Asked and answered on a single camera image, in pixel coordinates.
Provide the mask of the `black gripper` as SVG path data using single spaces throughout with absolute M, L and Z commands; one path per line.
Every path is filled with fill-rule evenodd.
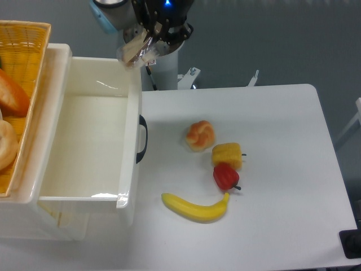
M 137 22 L 146 31 L 143 41 L 174 45 L 189 39 L 193 26 L 187 22 L 187 14 L 193 3 L 189 0 L 131 1 Z

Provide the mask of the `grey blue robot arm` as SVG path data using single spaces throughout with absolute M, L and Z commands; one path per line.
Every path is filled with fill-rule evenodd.
M 177 44 L 190 38 L 193 26 L 187 14 L 194 1 L 90 1 L 91 11 L 106 33 L 125 30 L 136 24 L 146 31 L 146 38 Z

